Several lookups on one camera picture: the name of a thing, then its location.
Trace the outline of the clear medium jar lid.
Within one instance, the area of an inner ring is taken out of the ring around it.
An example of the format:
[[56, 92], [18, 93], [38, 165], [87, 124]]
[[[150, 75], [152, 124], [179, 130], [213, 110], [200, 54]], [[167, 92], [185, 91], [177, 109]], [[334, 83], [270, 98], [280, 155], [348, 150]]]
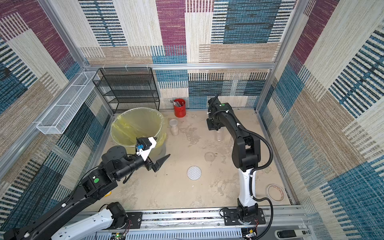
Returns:
[[205, 161], [208, 163], [212, 163], [216, 159], [216, 154], [213, 152], [205, 153]]

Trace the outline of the patterned white jar lid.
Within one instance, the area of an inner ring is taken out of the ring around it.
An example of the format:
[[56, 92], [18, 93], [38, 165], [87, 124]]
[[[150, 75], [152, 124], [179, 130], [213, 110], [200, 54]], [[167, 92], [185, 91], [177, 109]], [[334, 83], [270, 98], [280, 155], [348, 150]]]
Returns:
[[187, 170], [187, 176], [192, 181], [197, 181], [202, 176], [202, 170], [198, 166], [191, 166]]

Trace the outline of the small plastic jar with rice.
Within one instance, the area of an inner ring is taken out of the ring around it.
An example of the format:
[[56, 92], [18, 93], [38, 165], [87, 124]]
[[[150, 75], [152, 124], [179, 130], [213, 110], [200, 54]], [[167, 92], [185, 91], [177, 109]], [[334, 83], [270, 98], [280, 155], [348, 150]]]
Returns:
[[179, 134], [179, 125], [177, 119], [171, 119], [169, 121], [169, 125], [171, 127], [171, 134], [173, 136], [177, 136]]

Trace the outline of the grey bin with yellow bag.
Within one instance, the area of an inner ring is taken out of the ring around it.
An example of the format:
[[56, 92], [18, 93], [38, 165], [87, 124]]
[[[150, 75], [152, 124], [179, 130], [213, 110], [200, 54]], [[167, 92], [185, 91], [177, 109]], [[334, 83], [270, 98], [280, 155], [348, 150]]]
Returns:
[[116, 145], [125, 147], [128, 154], [135, 154], [137, 138], [156, 137], [157, 144], [149, 155], [156, 160], [166, 154], [166, 129], [166, 119], [159, 111], [135, 108], [117, 116], [111, 125], [111, 138]]

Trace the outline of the medium plastic jar with rice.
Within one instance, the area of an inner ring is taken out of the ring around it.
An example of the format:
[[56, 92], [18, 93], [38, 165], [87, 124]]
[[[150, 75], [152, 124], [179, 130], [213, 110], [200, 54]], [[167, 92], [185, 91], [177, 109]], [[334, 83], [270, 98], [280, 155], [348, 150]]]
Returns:
[[224, 140], [224, 137], [225, 137], [225, 131], [223, 128], [216, 131], [215, 139], [217, 142], [222, 142]]

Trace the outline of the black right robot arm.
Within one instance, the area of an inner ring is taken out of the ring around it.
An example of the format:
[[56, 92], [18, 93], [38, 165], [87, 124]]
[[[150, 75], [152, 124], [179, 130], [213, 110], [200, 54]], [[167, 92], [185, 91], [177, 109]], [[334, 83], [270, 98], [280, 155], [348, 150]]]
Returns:
[[240, 195], [238, 197], [237, 215], [239, 223], [248, 224], [259, 213], [258, 202], [254, 194], [255, 175], [257, 171], [269, 167], [273, 161], [273, 150], [261, 135], [246, 129], [228, 103], [221, 103], [216, 95], [208, 100], [207, 125], [210, 131], [226, 128], [234, 146], [232, 161], [239, 170]]

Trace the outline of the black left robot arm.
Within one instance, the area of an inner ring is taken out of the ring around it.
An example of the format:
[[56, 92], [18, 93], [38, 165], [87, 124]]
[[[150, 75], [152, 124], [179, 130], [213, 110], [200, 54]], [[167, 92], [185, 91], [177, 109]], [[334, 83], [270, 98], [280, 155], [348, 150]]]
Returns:
[[46, 214], [22, 228], [4, 234], [5, 240], [50, 240], [67, 222], [82, 210], [101, 200], [118, 186], [118, 182], [145, 166], [158, 171], [170, 157], [168, 154], [155, 164], [146, 163], [142, 156], [128, 155], [122, 146], [114, 146], [102, 155], [102, 162], [81, 181], [78, 187]]

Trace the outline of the red cup with utensils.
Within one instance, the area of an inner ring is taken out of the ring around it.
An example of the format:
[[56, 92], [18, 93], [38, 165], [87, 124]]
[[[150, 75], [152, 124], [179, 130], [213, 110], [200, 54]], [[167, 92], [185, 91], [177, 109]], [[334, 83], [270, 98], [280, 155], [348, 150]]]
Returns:
[[186, 101], [184, 99], [170, 100], [174, 106], [174, 114], [177, 118], [183, 118], [186, 116]]

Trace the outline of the roll of tape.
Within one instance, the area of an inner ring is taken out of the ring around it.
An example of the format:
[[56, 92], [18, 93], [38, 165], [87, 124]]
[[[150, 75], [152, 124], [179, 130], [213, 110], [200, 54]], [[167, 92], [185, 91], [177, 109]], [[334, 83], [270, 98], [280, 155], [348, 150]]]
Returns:
[[276, 203], [281, 203], [285, 199], [284, 190], [276, 184], [270, 184], [266, 187], [266, 196]]

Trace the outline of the white mesh wall basket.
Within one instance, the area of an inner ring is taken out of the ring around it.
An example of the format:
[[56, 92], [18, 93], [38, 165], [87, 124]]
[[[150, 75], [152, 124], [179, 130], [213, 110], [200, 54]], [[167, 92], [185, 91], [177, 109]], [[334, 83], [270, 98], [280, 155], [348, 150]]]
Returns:
[[44, 135], [63, 134], [94, 88], [96, 72], [83, 72], [59, 97], [37, 124]]

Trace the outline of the aluminium mounting rail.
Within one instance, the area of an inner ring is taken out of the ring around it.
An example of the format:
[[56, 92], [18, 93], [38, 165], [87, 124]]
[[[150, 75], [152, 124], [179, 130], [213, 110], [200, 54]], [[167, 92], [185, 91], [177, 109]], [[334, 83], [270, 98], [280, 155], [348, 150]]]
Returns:
[[310, 230], [301, 206], [262, 206], [256, 219], [239, 223], [234, 208], [200, 208], [127, 211], [121, 228], [112, 226], [106, 210], [78, 214], [51, 237], [53, 240], [278, 240], [276, 230]]

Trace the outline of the black device on rail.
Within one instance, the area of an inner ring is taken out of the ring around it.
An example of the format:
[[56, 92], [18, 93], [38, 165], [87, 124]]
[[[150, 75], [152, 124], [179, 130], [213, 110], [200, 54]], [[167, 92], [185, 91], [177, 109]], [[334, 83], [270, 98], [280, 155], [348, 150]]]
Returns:
[[278, 240], [292, 240], [292, 239], [311, 237], [312, 234], [308, 229], [302, 229], [302, 230], [289, 229], [289, 230], [276, 230], [275, 236]]

